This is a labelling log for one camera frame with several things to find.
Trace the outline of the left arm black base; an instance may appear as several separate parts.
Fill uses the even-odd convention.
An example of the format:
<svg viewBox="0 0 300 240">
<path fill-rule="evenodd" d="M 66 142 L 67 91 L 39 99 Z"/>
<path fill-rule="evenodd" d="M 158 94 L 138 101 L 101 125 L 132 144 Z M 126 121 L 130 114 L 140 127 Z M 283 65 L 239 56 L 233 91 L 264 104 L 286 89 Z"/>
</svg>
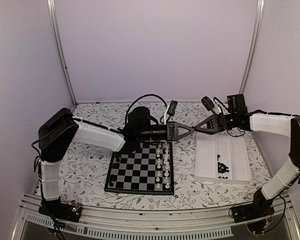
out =
<svg viewBox="0 0 300 240">
<path fill-rule="evenodd" d="M 82 214 L 82 207 L 81 203 L 74 200 L 61 202 L 60 199 L 49 201 L 43 199 L 38 212 L 54 219 L 78 223 Z"/>
</svg>

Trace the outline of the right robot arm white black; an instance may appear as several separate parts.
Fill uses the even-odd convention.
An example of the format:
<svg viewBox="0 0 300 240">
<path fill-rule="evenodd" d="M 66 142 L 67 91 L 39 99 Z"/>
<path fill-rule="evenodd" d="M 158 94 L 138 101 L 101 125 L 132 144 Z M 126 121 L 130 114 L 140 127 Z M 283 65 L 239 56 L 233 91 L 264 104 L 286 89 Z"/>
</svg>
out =
<svg viewBox="0 0 300 240">
<path fill-rule="evenodd" d="M 286 157 L 282 165 L 253 195 L 248 213 L 252 218 L 259 218 L 276 197 L 294 184 L 300 185 L 300 114 L 262 109 L 250 111 L 243 94 L 228 95 L 226 102 L 204 96 L 201 102 L 211 115 L 194 127 L 196 132 L 212 136 L 238 129 L 250 132 L 254 138 L 261 134 L 273 136 L 281 141 L 274 144 L 275 147 L 286 148 L 281 154 Z"/>
</svg>

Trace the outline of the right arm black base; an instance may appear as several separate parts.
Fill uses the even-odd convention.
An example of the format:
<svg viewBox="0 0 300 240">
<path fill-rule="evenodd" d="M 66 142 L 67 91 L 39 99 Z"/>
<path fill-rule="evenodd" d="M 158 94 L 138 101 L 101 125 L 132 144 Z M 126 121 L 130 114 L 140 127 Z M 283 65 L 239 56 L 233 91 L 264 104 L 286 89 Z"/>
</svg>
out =
<svg viewBox="0 0 300 240">
<path fill-rule="evenodd" d="M 264 234 L 274 220 L 273 200 L 253 201 L 250 204 L 235 204 L 228 214 L 235 223 L 241 223 L 262 218 L 247 224 L 247 229 L 254 235 Z"/>
</svg>

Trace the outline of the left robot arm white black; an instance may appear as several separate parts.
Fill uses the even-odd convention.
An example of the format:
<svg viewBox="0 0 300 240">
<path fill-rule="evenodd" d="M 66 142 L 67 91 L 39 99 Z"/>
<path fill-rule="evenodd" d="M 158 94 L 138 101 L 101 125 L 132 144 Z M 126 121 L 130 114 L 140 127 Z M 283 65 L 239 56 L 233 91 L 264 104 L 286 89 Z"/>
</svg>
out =
<svg viewBox="0 0 300 240">
<path fill-rule="evenodd" d="M 60 217 L 65 211 L 59 194 L 59 169 L 70 144 L 88 144 L 128 154 L 142 141 L 174 142 L 195 131 L 175 121 L 160 123 L 145 106 L 129 108 L 124 120 L 122 129 L 112 129 L 75 117 L 68 108 L 62 108 L 39 128 L 38 140 L 31 147 L 40 160 L 35 169 L 41 183 L 42 202 L 53 217 Z"/>
</svg>

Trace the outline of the white plastic divided tray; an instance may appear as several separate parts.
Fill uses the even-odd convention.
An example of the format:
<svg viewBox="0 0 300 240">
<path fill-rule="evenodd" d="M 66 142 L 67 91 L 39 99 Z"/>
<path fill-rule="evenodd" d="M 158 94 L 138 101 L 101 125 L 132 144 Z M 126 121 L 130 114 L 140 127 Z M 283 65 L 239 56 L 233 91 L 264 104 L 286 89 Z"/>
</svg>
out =
<svg viewBox="0 0 300 240">
<path fill-rule="evenodd" d="M 218 178 L 219 161 L 229 167 L 228 179 Z M 194 177 L 197 181 L 247 185 L 252 180 L 246 142 L 243 137 L 196 134 Z"/>
</svg>

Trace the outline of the black and grey chessboard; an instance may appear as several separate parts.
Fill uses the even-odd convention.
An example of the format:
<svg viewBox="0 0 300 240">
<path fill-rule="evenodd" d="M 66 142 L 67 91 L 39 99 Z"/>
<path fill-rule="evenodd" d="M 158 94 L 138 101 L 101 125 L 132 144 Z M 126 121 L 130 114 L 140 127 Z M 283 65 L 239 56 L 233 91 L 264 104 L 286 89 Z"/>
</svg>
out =
<svg viewBox="0 0 300 240">
<path fill-rule="evenodd" d="M 113 152 L 104 191 L 134 195 L 174 195 L 173 144 L 171 142 L 168 142 L 170 163 L 172 165 L 171 189 L 156 190 L 156 149 L 159 143 L 164 142 L 141 142 L 139 148 L 129 154 Z M 120 162 L 116 162 L 116 157 L 120 158 Z M 116 176 L 114 181 L 110 180 L 111 175 Z M 123 183 L 123 188 L 118 188 L 119 183 Z"/>
</svg>

